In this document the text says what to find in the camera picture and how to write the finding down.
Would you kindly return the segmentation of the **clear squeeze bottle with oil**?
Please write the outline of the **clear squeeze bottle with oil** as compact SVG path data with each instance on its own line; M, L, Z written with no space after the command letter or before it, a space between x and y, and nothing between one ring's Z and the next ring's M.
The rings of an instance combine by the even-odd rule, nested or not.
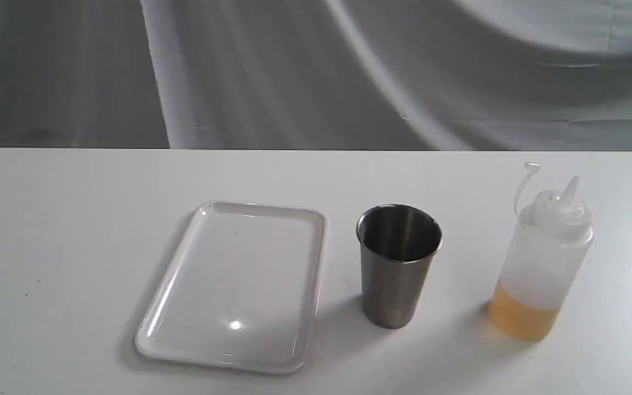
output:
M499 330L517 340L540 342L551 332L574 278L594 242L594 212L577 196L579 176L563 190L543 190L520 208L520 195L540 166L527 174L512 207L516 227L488 315Z

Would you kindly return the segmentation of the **stainless steel cup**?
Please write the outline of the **stainless steel cup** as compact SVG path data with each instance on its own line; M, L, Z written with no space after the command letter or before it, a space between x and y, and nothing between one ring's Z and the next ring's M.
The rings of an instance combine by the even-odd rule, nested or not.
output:
M406 326L441 248L441 226L417 208L383 204L359 217L355 233L364 315L382 328Z

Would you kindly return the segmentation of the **white plastic tray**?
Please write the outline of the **white plastic tray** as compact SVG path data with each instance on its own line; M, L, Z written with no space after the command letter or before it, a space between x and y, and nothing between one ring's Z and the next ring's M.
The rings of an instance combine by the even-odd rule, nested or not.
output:
M314 210L199 205L138 325L136 350L162 362L296 372L318 315L325 236Z

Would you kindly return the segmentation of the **grey fabric backdrop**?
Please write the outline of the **grey fabric backdrop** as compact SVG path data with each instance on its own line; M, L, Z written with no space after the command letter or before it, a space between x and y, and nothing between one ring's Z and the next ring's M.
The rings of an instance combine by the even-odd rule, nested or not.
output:
M0 147L632 151L632 1L0 1Z

